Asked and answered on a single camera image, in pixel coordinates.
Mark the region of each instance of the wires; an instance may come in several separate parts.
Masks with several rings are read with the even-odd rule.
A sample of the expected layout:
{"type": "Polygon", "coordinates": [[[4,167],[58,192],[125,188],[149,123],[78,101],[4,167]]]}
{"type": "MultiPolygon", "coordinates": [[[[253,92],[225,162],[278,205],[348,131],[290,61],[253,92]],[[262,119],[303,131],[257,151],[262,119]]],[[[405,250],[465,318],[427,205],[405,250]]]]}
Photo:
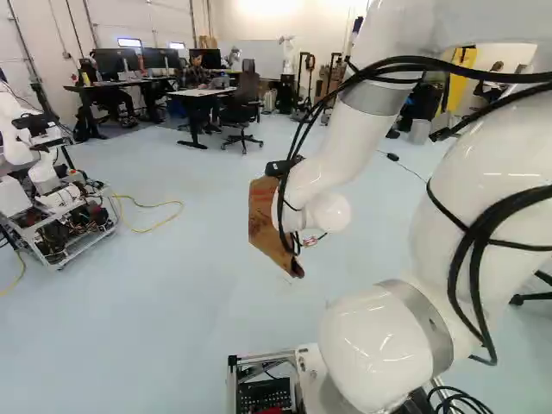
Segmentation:
{"type": "Polygon", "coordinates": [[[381,151],[379,149],[376,149],[376,152],[380,153],[380,154],[384,154],[386,156],[387,159],[393,161],[395,164],[397,164],[398,166],[400,166],[401,168],[405,169],[406,171],[408,171],[409,173],[415,175],[416,177],[418,177],[419,179],[421,179],[425,184],[428,184],[428,182],[420,175],[418,174],[417,172],[415,171],[412,171],[410,168],[408,168],[407,166],[401,164],[400,162],[398,162],[399,158],[396,154],[393,154],[393,153],[386,153],[385,151],[381,151]]]}
{"type": "Polygon", "coordinates": [[[170,221],[174,220],[176,217],[180,216],[180,214],[182,214],[182,211],[184,210],[184,203],[182,203],[181,201],[178,201],[178,200],[173,200],[173,201],[165,201],[164,203],[159,203],[159,204],[153,204],[153,205],[147,205],[147,204],[140,204],[138,203],[134,198],[132,198],[131,196],[125,196],[125,195],[118,195],[118,194],[114,194],[112,196],[114,199],[117,200],[117,203],[119,204],[119,210],[121,211],[121,219],[122,219],[122,222],[132,231],[134,231],[135,233],[149,233],[150,231],[153,231],[159,227],[161,227],[163,224],[166,224],[166,223],[169,223],[170,221]],[[161,205],[167,205],[167,204],[178,204],[180,206],[179,210],[174,213],[172,216],[168,217],[167,219],[163,220],[162,222],[159,222],[159,223],[156,223],[153,227],[150,227],[149,229],[133,229],[132,226],[130,224],[127,223],[126,221],[126,218],[124,216],[124,209],[122,207],[122,202],[121,202],[121,199],[123,198],[127,198],[129,200],[131,200],[137,207],[142,207],[143,209],[154,209],[156,207],[161,207],[161,205]]]}
{"type": "MultiPolygon", "coordinates": [[[[430,195],[430,199],[441,212],[447,211],[446,216],[448,218],[450,218],[450,216],[454,216],[450,211],[446,210],[442,204],[435,203],[436,198],[431,192],[430,184],[428,184],[427,190],[428,195],[430,195]]],[[[477,355],[470,356],[472,360],[489,366],[495,366],[498,363],[497,352],[486,323],[486,315],[480,297],[480,265],[486,247],[492,244],[495,246],[516,248],[526,251],[552,251],[552,246],[532,246],[511,241],[495,241],[491,239],[492,233],[500,226],[500,224],[510,218],[510,216],[520,210],[531,207],[531,205],[540,203],[550,198],[552,198],[552,185],[531,188],[529,190],[512,194],[509,197],[491,205],[483,211],[483,213],[481,213],[470,226],[462,224],[465,233],[450,264],[450,269],[448,271],[447,294],[448,300],[458,317],[469,328],[472,334],[481,341],[483,347],[485,347],[489,353],[488,360],[480,358],[477,355]],[[467,317],[466,313],[460,307],[456,294],[461,266],[470,249],[472,251],[468,268],[469,291],[472,299],[472,306],[474,308],[475,319],[479,325],[479,329],[474,326],[474,324],[467,317]]],[[[461,223],[457,217],[455,217],[453,222],[457,226],[459,226],[459,222],[461,223]]]]}
{"type": "Polygon", "coordinates": [[[541,92],[545,91],[551,91],[552,90],[552,83],[532,86],[530,88],[524,89],[519,92],[512,93],[511,95],[508,95],[507,97],[502,97],[498,101],[494,101],[484,108],[478,110],[477,112],[474,112],[473,114],[466,116],[463,118],[460,122],[458,122],[454,127],[452,128],[444,128],[439,129],[438,131],[434,132],[433,134],[430,134],[430,139],[432,141],[444,141],[450,136],[458,133],[462,129],[464,129],[467,125],[470,123],[473,123],[477,120],[479,120],[481,117],[490,114],[494,110],[497,110],[499,108],[503,108],[506,105],[509,105],[513,102],[516,102],[520,99],[524,99],[526,97],[532,97],[533,95],[536,95],[541,92]]]}
{"type": "Polygon", "coordinates": [[[448,414],[450,412],[466,414],[466,412],[459,408],[458,405],[461,405],[462,408],[469,408],[476,414],[492,414],[491,409],[477,398],[472,397],[467,392],[454,388],[453,386],[436,386],[428,392],[428,402],[431,404],[431,397],[433,397],[436,392],[441,391],[454,392],[454,394],[450,397],[442,398],[442,402],[435,407],[435,414],[439,414],[439,411],[441,411],[442,414],[448,414]]]}
{"type": "MultiPolygon", "coordinates": [[[[379,82],[388,82],[388,83],[397,83],[398,79],[386,78],[381,75],[394,72],[425,72],[425,71],[443,71],[447,73],[453,73],[458,76],[463,76],[466,78],[472,78],[476,80],[488,80],[492,82],[499,83],[510,83],[510,84],[531,84],[531,83],[540,83],[540,82],[550,82],[552,81],[552,72],[543,72],[543,73],[532,73],[532,74],[510,74],[510,73],[499,73],[499,72],[484,72],[477,71],[474,69],[469,69],[462,66],[457,66],[442,60],[437,60],[433,58],[423,57],[423,56],[396,56],[387,59],[380,60],[365,67],[364,69],[357,69],[352,63],[349,62],[349,65],[354,70],[354,75],[345,80],[339,87],[334,91],[326,95],[323,99],[318,101],[309,111],[307,111],[298,125],[297,131],[293,137],[290,150],[287,155],[287,161],[296,164],[296,159],[299,154],[307,135],[309,134],[312,126],[316,119],[320,116],[323,111],[324,106],[327,102],[333,99],[338,93],[344,91],[350,86],[356,85],[363,80],[378,80],[379,82]],[[304,130],[301,137],[301,131],[303,126],[308,123],[306,129],[304,130]]],[[[401,83],[417,83],[419,79],[400,79],[401,83]]],[[[546,88],[542,88],[535,93],[540,93],[546,91],[546,88]]],[[[282,176],[279,182],[279,194],[277,199],[277,214],[279,222],[279,239],[288,253],[299,255],[300,249],[296,246],[296,242],[293,240],[297,239],[298,235],[294,235],[290,239],[286,236],[283,226],[282,226],[282,216],[284,210],[284,195],[285,188],[287,185],[289,173],[286,173],[282,176]]]]}
{"type": "Polygon", "coordinates": [[[24,103],[26,103],[28,106],[30,106],[33,110],[38,110],[34,105],[32,105],[27,99],[24,99],[22,97],[18,97],[16,95],[16,93],[14,92],[13,89],[11,89],[11,86],[9,86],[9,84],[7,82],[4,82],[2,81],[2,83],[6,86],[6,88],[8,88],[9,91],[0,91],[0,92],[6,92],[6,93],[10,93],[12,97],[14,97],[15,99],[19,99],[20,101],[23,101],[24,103]]]}
{"type": "MultiPolygon", "coordinates": [[[[481,117],[483,117],[484,115],[487,115],[494,110],[502,108],[507,104],[511,104],[512,102],[515,102],[519,99],[552,90],[552,72],[533,74],[482,72],[462,66],[456,66],[442,60],[427,58],[423,56],[396,56],[380,60],[379,62],[375,62],[372,65],[367,66],[361,70],[350,64],[350,62],[349,65],[353,69],[354,75],[349,77],[337,89],[326,95],[326,97],[315,104],[309,111],[305,113],[303,119],[299,123],[297,131],[293,136],[292,144],[290,146],[290,150],[286,159],[290,166],[290,170],[297,163],[301,162],[302,158],[299,158],[299,151],[312,126],[314,125],[314,122],[323,111],[326,103],[329,100],[333,99],[341,91],[344,91],[345,89],[356,85],[364,80],[378,80],[379,82],[389,83],[416,83],[418,79],[393,79],[382,77],[381,75],[394,72],[442,71],[448,74],[453,73],[455,75],[466,78],[486,80],[504,84],[534,84],[546,82],[546,84],[544,85],[534,86],[524,91],[514,93],[509,97],[500,99],[489,107],[486,107],[483,110],[472,114],[463,122],[461,122],[461,125],[458,125],[456,128],[464,128],[469,123],[474,122],[477,119],[481,119],[481,117]]],[[[394,157],[391,157],[389,153],[384,154],[386,154],[387,158],[389,158],[390,160],[393,160],[395,162],[398,161],[398,157],[396,155],[393,154],[394,157]]],[[[411,169],[403,166],[402,164],[399,165],[403,167],[406,171],[415,174],[419,179],[425,182],[425,180],[416,172],[413,172],[411,169]]],[[[289,202],[285,200],[285,189],[288,176],[289,171],[282,175],[278,188],[277,214],[279,239],[282,243],[282,246],[288,253],[299,255],[301,252],[301,245],[298,240],[298,233],[295,232],[294,234],[287,235],[282,224],[284,205],[287,204],[288,206],[290,206],[289,202]]],[[[431,192],[430,183],[427,184],[426,189],[428,195],[437,206],[437,208],[465,232],[465,235],[462,238],[461,243],[458,246],[454,258],[450,264],[450,269],[448,273],[448,300],[450,301],[458,317],[466,324],[467,328],[472,332],[472,334],[481,341],[483,347],[485,347],[489,353],[489,359],[483,359],[476,355],[472,355],[470,358],[475,361],[482,362],[486,365],[496,365],[498,363],[498,357],[496,354],[496,349],[492,342],[491,335],[489,333],[488,326],[486,324],[486,315],[480,297],[480,263],[483,254],[485,253],[486,246],[488,246],[489,244],[528,251],[552,251],[552,247],[548,246],[530,246],[514,241],[496,241],[491,239],[491,235],[496,230],[496,228],[505,220],[507,220],[511,215],[545,199],[552,198],[552,185],[537,187],[509,196],[508,198],[497,202],[496,204],[485,210],[470,226],[462,223],[457,217],[454,216],[454,214],[448,211],[436,199],[436,197],[431,192]],[[472,250],[472,256],[469,264],[469,291],[478,328],[475,327],[472,321],[461,309],[456,294],[461,265],[470,249],[472,250]]]]}
{"type": "Polygon", "coordinates": [[[16,255],[17,255],[17,259],[19,259],[19,262],[21,264],[21,271],[19,272],[19,275],[8,285],[8,287],[0,291],[0,297],[6,296],[8,293],[13,291],[13,289],[17,286],[17,284],[21,281],[21,279],[23,279],[23,276],[27,271],[27,265],[25,264],[25,261],[21,257],[21,252],[16,252],[16,255]]]}

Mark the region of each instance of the brown paper bag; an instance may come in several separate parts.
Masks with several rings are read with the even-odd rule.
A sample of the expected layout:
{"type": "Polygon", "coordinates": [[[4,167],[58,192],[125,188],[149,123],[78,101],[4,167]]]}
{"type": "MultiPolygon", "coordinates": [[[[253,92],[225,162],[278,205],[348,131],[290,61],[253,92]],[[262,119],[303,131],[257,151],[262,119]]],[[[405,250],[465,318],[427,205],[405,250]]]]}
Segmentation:
{"type": "MultiPolygon", "coordinates": [[[[293,278],[303,278],[304,270],[293,254],[285,251],[273,226],[272,204],[279,180],[275,177],[254,179],[249,185],[249,242],[293,278]]],[[[292,239],[287,235],[290,245],[292,239]]]]}

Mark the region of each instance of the office chair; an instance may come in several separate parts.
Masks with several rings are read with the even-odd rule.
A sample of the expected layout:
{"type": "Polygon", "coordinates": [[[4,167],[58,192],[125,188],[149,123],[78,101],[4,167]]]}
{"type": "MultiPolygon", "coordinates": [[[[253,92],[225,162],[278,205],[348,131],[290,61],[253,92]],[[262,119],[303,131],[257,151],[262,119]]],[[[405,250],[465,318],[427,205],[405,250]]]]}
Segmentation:
{"type": "Polygon", "coordinates": [[[253,59],[244,59],[241,63],[242,72],[240,74],[240,84],[235,91],[234,96],[227,102],[227,106],[220,112],[219,119],[222,126],[241,129],[239,135],[229,135],[222,144],[221,149],[225,150],[228,145],[241,142],[244,155],[248,153],[246,141],[259,144],[263,147],[263,141],[255,140],[252,135],[245,135],[245,128],[250,122],[260,120],[258,98],[259,74],[255,73],[255,63],[253,59]]]}
{"type": "MultiPolygon", "coordinates": [[[[544,283],[552,287],[552,276],[550,276],[549,274],[537,270],[535,272],[535,276],[537,276],[544,283]]],[[[521,306],[526,300],[552,300],[552,292],[531,293],[530,295],[514,295],[514,297],[510,300],[510,304],[521,306]]]]}

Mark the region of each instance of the cardboard box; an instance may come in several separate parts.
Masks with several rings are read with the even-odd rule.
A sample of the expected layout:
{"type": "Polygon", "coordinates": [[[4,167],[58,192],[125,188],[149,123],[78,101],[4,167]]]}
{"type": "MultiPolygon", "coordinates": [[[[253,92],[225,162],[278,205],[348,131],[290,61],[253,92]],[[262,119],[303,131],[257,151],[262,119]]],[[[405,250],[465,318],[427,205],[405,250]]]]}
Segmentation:
{"type": "MultiPolygon", "coordinates": [[[[345,65],[334,67],[331,71],[331,81],[329,82],[329,90],[328,93],[333,92],[337,89],[339,84],[343,80],[343,76],[345,75],[345,65]]],[[[314,96],[314,103],[316,104],[320,99],[326,96],[326,90],[328,88],[328,73],[329,73],[329,66],[324,65],[320,66],[320,72],[318,73],[320,76],[320,79],[322,80],[322,88],[320,88],[320,93],[316,94],[314,96]]],[[[328,103],[328,106],[333,106],[333,101],[328,103]]]]}
{"type": "Polygon", "coordinates": [[[199,36],[199,48],[200,49],[218,49],[218,43],[214,37],[199,36]]]}

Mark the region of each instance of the black cable bundle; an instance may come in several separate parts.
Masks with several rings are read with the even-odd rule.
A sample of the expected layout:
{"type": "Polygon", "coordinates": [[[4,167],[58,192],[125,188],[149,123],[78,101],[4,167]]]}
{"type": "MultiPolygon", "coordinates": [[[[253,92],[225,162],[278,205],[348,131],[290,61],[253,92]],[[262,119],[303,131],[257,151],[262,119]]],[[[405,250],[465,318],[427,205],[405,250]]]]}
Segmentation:
{"type": "Polygon", "coordinates": [[[477,398],[472,397],[468,393],[459,390],[458,388],[454,388],[453,386],[436,386],[430,392],[428,392],[428,402],[430,402],[433,394],[439,391],[448,391],[454,393],[450,397],[446,397],[435,407],[435,414],[439,414],[439,411],[442,412],[442,414],[455,412],[466,414],[466,412],[458,406],[460,405],[458,403],[461,403],[462,406],[465,405],[466,407],[469,407],[476,414],[492,414],[491,409],[483,404],[481,401],[479,401],[477,398]]]}
{"type": "MultiPolygon", "coordinates": [[[[419,79],[394,79],[387,78],[382,75],[395,72],[427,72],[427,71],[442,71],[446,73],[453,73],[455,75],[471,78],[475,80],[486,80],[492,82],[498,82],[503,84],[538,84],[543,85],[533,86],[526,90],[513,93],[508,97],[504,97],[495,103],[485,107],[484,109],[472,114],[456,127],[441,132],[439,139],[443,137],[451,136],[454,132],[457,132],[461,128],[466,127],[469,123],[475,122],[481,117],[502,108],[507,104],[511,104],[520,99],[536,95],[545,91],[552,90],[552,72],[532,73],[532,74],[510,74],[510,73],[498,73],[498,72],[483,72],[474,69],[469,69],[462,66],[453,65],[451,63],[437,60],[433,58],[427,58],[423,56],[396,56],[388,59],[380,60],[373,63],[364,69],[359,70],[352,63],[349,62],[349,66],[353,69],[354,74],[345,80],[335,91],[326,95],[323,99],[318,101],[310,111],[308,111],[304,118],[298,125],[297,131],[293,137],[292,145],[287,155],[287,161],[290,165],[293,165],[293,160],[297,160],[299,156],[299,150],[303,146],[306,136],[311,131],[316,119],[323,111],[325,104],[333,99],[338,93],[345,89],[354,86],[364,80],[377,80],[379,82],[386,82],[392,84],[415,84],[419,79]],[[301,130],[303,126],[308,123],[302,136],[301,130]]],[[[291,254],[299,255],[301,253],[301,245],[299,242],[298,233],[295,232],[291,235],[291,245],[288,243],[285,231],[282,226],[282,215],[284,210],[284,204],[287,204],[292,210],[297,211],[295,207],[291,206],[285,199],[285,188],[289,171],[282,175],[279,182],[279,194],[277,200],[277,212],[278,212],[278,230],[279,238],[284,246],[285,250],[291,254]]],[[[489,360],[480,358],[479,356],[472,355],[472,359],[482,362],[487,365],[497,364],[497,355],[495,347],[492,343],[492,338],[489,333],[485,312],[480,298],[480,263],[485,252],[486,246],[489,244],[495,246],[502,246],[506,248],[517,248],[528,251],[549,251],[552,247],[549,246],[531,246],[522,243],[512,241],[498,241],[491,239],[493,231],[503,223],[508,217],[516,212],[525,209],[533,204],[539,203],[545,199],[552,198],[552,186],[537,187],[522,191],[517,194],[513,194],[504,200],[497,202],[496,204],[485,210],[473,224],[467,226],[462,223],[457,217],[448,211],[433,195],[430,189],[430,184],[427,185],[428,195],[433,203],[439,208],[439,210],[447,216],[453,223],[455,223],[460,229],[465,232],[464,237],[459,244],[454,259],[450,265],[448,274],[448,299],[455,309],[458,317],[466,324],[469,330],[481,341],[483,347],[485,347],[490,355],[489,360]],[[456,287],[458,284],[458,277],[461,268],[461,264],[467,256],[469,249],[473,247],[469,266],[469,283],[470,294],[473,302],[474,313],[477,319],[479,329],[475,328],[474,324],[469,320],[466,314],[462,311],[458,299],[456,297],[456,287]]]]}
{"type": "Polygon", "coordinates": [[[512,194],[488,207],[470,226],[467,226],[460,219],[458,219],[458,217],[454,216],[453,213],[447,210],[446,207],[439,202],[439,200],[437,200],[430,188],[430,183],[431,181],[428,183],[426,188],[428,196],[433,204],[449,220],[456,224],[459,229],[464,231],[464,236],[456,249],[448,271],[448,300],[458,317],[469,328],[472,334],[474,334],[474,336],[481,341],[483,347],[487,349],[490,355],[489,360],[485,360],[476,355],[472,355],[470,358],[486,365],[495,366],[498,363],[498,357],[494,344],[492,343],[491,334],[486,324],[485,312],[483,310],[480,297],[480,266],[483,259],[483,253],[485,253],[485,249],[489,245],[500,246],[503,248],[515,248],[531,252],[552,251],[552,246],[532,246],[513,241],[494,240],[491,238],[492,233],[510,216],[520,210],[531,207],[533,204],[552,198],[552,185],[530,188],[529,190],[512,194]],[[479,329],[475,328],[474,324],[461,309],[456,296],[456,287],[458,285],[460,269],[470,248],[473,248],[473,250],[469,262],[469,288],[474,307],[474,314],[477,324],[479,325],[479,329]]]}

